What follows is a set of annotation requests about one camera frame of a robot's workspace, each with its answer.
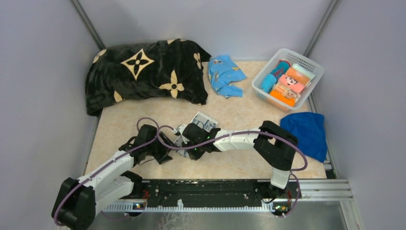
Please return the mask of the pink panda rolled towel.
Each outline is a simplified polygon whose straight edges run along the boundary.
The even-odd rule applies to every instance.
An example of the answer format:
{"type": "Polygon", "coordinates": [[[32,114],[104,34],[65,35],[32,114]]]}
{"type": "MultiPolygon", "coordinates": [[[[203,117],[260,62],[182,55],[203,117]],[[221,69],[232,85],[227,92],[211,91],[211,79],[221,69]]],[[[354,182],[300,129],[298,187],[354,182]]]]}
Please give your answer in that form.
{"type": "Polygon", "coordinates": [[[305,85],[299,83],[298,81],[294,80],[293,78],[289,77],[286,74],[283,74],[279,78],[278,82],[287,86],[289,89],[293,90],[296,93],[301,93],[305,89],[305,85]]]}

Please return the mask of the light blue patterned cloth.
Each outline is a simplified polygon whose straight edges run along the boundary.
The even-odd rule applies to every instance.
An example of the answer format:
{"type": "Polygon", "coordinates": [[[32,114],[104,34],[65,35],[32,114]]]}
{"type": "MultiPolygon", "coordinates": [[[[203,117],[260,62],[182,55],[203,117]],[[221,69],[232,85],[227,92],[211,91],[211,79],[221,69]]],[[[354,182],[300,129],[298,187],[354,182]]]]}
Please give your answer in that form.
{"type": "Polygon", "coordinates": [[[223,97],[243,97],[243,90],[233,82],[247,77],[229,55],[219,55],[208,62],[208,78],[212,89],[223,97]]]}

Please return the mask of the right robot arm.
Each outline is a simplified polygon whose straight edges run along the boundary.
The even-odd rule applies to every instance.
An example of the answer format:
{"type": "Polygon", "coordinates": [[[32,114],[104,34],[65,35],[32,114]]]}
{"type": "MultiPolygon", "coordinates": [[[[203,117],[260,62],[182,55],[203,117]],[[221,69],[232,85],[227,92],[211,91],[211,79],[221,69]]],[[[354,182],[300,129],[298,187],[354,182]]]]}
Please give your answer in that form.
{"type": "Polygon", "coordinates": [[[283,197],[288,192],[298,140],[274,122],[264,121],[258,128],[242,131],[218,127],[206,131],[190,123],[180,128],[178,134],[192,160],[211,152],[256,151],[271,166],[270,193],[283,197]]]}

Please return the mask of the white blue printed towel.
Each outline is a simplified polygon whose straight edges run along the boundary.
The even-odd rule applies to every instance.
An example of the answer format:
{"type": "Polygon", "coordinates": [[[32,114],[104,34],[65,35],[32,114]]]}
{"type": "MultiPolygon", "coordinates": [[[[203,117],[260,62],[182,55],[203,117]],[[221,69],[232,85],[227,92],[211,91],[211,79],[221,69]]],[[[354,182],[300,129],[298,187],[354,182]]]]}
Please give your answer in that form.
{"type": "MultiPolygon", "coordinates": [[[[196,124],[198,127],[209,132],[212,128],[217,127],[218,121],[203,112],[197,112],[195,116],[190,120],[190,123],[196,124]]],[[[177,136],[175,140],[175,145],[181,147],[182,139],[177,136]]]]}

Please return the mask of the dark blue towel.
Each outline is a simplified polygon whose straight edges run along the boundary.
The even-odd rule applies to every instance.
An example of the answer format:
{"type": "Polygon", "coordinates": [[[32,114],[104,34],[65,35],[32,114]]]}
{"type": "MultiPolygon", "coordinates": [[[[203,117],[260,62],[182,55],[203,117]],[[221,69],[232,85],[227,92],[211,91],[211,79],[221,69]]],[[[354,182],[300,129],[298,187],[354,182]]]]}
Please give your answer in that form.
{"type": "Polygon", "coordinates": [[[280,120],[280,127],[298,139],[304,155],[323,163],[327,156],[325,117],[312,112],[292,113],[280,120]]]}

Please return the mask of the striped rolled towel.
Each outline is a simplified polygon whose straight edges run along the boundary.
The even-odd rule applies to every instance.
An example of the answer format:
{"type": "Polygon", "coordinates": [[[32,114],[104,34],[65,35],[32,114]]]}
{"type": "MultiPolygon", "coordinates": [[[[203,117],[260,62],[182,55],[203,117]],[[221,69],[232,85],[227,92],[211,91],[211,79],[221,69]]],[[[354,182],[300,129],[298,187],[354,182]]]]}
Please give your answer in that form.
{"type": "Polygon", "coordinates": [[[286,61],[286,60],[280,60],[277,64],[277,66],[275,67],[275,69],[273,69],[271,71],[271,75],[273,75],[276,79],[276,81],[279,80],[279,78],[286,73],[286,71],[291,67],[291,64],[286,61]]]}

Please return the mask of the bright blue terry towel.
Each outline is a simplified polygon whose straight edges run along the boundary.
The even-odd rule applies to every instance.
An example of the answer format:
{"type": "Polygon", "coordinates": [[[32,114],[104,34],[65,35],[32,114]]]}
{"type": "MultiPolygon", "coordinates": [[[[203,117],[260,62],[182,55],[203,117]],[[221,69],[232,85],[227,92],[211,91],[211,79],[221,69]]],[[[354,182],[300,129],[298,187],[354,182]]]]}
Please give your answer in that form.
{"type": "Polygon", "coordinates": [[[260,89],[265,92],[269,93],[273,86],[276,84],[277,78],[273,74],[268,74],[260,84],[260,89]]]}

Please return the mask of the orange bear rolled towel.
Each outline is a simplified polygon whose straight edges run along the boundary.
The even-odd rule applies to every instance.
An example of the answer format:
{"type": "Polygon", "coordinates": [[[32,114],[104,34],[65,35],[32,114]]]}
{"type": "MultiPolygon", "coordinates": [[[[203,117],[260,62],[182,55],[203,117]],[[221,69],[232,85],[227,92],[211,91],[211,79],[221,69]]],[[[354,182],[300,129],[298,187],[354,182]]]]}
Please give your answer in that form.
{"type": "Polygon", "coordinates": [[[294,106],[301,97],[299,93],[281,83],[275,84],[269,95],[289,106],[294,106]]]}

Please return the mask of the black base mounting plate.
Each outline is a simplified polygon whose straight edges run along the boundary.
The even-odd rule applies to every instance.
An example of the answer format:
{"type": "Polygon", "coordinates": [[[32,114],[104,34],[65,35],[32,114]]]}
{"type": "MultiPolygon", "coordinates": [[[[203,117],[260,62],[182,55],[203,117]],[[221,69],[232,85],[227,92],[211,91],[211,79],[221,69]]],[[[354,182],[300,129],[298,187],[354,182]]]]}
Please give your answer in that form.
{"type": "Polygon", "coordinates": [[[126,199],[140,199],[147,207],[226,208],[260,207],[269,201],[294,201],[301,198],[296,181],[279,189],[262,179],[234,180],[164,180],[137,182],[135,192],[126,199]]]}

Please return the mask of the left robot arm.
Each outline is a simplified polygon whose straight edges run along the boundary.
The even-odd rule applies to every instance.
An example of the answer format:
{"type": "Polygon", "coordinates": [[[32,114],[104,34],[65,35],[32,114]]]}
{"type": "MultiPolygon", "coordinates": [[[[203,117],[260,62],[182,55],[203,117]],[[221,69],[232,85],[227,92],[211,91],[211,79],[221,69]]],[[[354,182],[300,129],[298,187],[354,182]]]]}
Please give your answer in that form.
{"type": "Polygon", "coordinates": [[[108,161],[78,178],[67,178],[59,189],[51,216],[58,226],[86,230],[97,214],[121,198],[148,195],[143,178],[131,169],[152,156],[159,164],[170,161],[170,148],[175,144],[157,128],[142,125],[108,161]]]}

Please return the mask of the white plastic basket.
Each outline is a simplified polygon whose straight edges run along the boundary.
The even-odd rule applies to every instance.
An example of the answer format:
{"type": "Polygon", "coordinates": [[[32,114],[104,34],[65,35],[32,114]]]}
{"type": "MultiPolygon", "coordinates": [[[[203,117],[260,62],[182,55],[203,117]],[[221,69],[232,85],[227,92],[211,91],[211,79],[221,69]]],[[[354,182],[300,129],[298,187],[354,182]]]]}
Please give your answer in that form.
{"type": "Polygon", "coordinates": [[[259,98],[289,112],[305,103],[324,72],[313,60],[282,48],[257,74],[251,86],[259,98]]]}

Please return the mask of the mint green rolled towel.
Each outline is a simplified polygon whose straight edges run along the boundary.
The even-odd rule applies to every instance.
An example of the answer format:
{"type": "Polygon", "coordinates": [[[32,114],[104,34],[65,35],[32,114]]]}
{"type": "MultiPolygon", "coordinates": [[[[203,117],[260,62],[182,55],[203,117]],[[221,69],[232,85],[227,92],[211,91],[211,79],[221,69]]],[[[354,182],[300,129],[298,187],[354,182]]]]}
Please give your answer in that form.
{"type": "Polygon", "coordinates": [[[302,73],[304,76],[306,76],[306,77],[307,77],[308,79],[310,79],[310,80],[312,80],[312,79],[316,76],[316,74],[314,74],[314,73],[312,73],[312,72],[306,70],[304,67],[302,67],[302,66],[299,65],[298,63],[294,63],[294,64],[292,65],[292,67],[293,67],[296,71],[302,73]]]}

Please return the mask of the black blanket with beige flowers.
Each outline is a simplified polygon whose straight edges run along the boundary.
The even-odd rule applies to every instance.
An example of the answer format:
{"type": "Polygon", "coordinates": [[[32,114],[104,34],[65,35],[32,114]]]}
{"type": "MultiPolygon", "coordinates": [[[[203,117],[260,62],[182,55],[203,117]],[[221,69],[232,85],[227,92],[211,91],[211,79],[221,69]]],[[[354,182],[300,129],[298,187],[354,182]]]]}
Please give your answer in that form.
{"type": "Polygon", "coordinates": [[[211,55],[192,40],[111,46],[94,57],[85,80],[88,115],[123,100],[171,97],[205,105],[203,63],[211,55]]]}

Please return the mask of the aluminium frame rail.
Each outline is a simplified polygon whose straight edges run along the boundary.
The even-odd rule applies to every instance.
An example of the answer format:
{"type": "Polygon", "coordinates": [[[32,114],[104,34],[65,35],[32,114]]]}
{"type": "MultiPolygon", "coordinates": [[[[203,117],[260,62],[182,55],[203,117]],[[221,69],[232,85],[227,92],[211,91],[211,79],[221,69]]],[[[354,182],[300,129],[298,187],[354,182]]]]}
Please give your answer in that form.
{"type": "Polygon", "coordinates": [[[103,211],[124,211],[124,212],[158,212],[158,211],[193,211],[193,212],[220,212],[220,211],[277,211],[282,212],[287,207],[292,207],[295,201],[347,201],[353,199],[353,194],[350,185],[346,180],[338,179],[304,179],[296,181],[299,191],[302,193],[301,198],[296,198],[294,201],[288,200],[283,202],[269,201],[260,207],[226,207],[226,208],[186,208],[182,204],[176,207],[147,207],[146,203],[140,199],[121,198],[110,204],[103,211]]]}

